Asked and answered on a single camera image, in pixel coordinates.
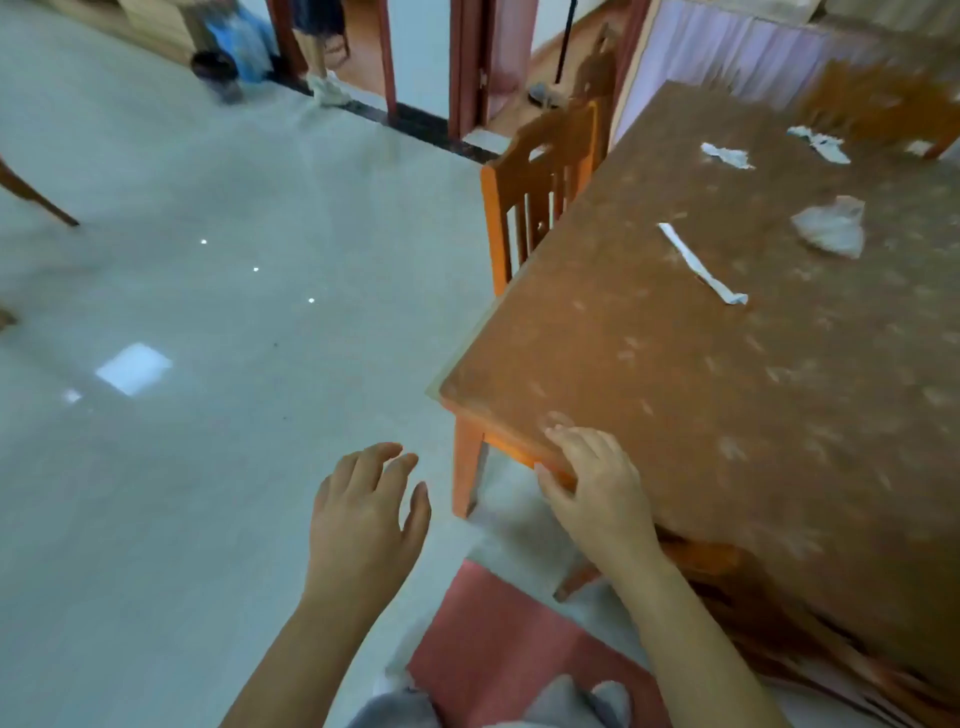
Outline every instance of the hand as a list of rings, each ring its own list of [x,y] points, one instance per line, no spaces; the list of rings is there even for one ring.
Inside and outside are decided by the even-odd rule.
[[[302,607],[318,599],[336,602],[369,628],[396,596],[430,525],[426,484],[419,483],[410,515],[399,527],[407,477],[418,461],[412,452],[397,457],[402,451],[397,443],[380,443],[352,452],[321,483],[313,502]]]
[[[551,427],[550,442],[566,456],[577,475],[571,494],[538,463],[540,489],[557,520],[585,556],[614,586],[621,575],[663,559],[650,503],[640,474],[616,438],[586,427]]]

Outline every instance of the dark shorts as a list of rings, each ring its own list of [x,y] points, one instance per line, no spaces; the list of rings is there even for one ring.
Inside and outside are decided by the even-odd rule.
[[[309,36],[342,36],[347,29],[340,0],[290,0],[293,26]]]

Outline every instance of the red door frame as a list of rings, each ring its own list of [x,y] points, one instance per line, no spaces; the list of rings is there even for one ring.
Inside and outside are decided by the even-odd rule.
[[[396,81],[394,80],[394,52],[390,43],[390,13],[387,10],[387,0],[377,0],[376,4],[380,21],[380,56],[383,59],[383,89],[387,100],[387,113],[396,116]],[[290,0],[267,0],[267,8],[270,10],[270,19],[274,23],[280,57],[288,63],[291,72],[299,76],[306,71],[306,61],[294,38]]]
[[[480,118],[480,69],[492,12],[489,0],[450,0],[450,116],[447,133],[461,139],[476,128]],[[633,0],[623,37],[616,52],[616,92],[614,106],[640,40],[650,0]]]

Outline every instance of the wooden floor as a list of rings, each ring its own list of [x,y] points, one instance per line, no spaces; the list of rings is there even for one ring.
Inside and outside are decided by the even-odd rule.
[[[328,53],[327,66],[341,81],[384,96],[386,91],[377,0],[344,0],[344,11],[347,15],[350,58],[343,61],[343,51]],[[339,48],[340,45],[341,39],[334,38],[330,40],[328,47]]]
[[[566,51],[566,60],[564,61],[564,74],[557,90],[564,94],[568,94],[572,90],[573,77],[577,67],[589,55],[593,41],[600,33],[600,28],[605,22],[610,23],[615,31],[622,34],[627,23],[628,12],[629,8],[620,4],[608,3],[573,27],[569,47]],[[551,41],[545,53],[540,53],[532,59],[526,86],[507,102],[507,106],[491,119],[484,127],[485,129],[512,137],[517,129],[543,113],[543,109],[534,106],[527,100],[527,87],[539,81],[552,86],[557,75],[557,63],[560,61],[560,46],[560,42],[554,43]]]

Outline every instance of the crumpled paper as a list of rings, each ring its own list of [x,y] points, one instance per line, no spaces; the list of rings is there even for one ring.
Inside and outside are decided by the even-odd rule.
[[[677,231],[673,229],[673,226],[670,223],[659,223],[657,225],[663,231],[663,234],[666,235],[666,239],[673,243],[673,246],[680,252],[680,255],[684,258],[687,266],[690,270],[697,274],[704,282],[716,291],[717,295],[724,300],[725,303],[746,303],[747,294],[745,293],[733,293],[730,288],[728,288],[720,280],[714,278],[710,271],[707,270],[707,267],[700,262],[693,251],[687,248],[683,240],[680,239],[680,236],[677,235]]]
[[[843,257],[859,258],[863,253],[863,210],[866,203],[837,195],[830,206],[808,207],[790,218],[804,240],[815,248]]]
[[[834,164],[850,164],[850,158],[840,149],[843,139],[825,133],[815,133],[809,127],[790,127],[787,133],[799,136],[810,142],[817,154]]]
[[[736,167],[737,169],[756,169],[756,167],[747,161],[747,153],[742,149],[724,149],[723,147],[715,147],[706,141],[700,145],[700,148],[704,151],[704,154],[717,157],[720,161],[725,161],[731,167]]]

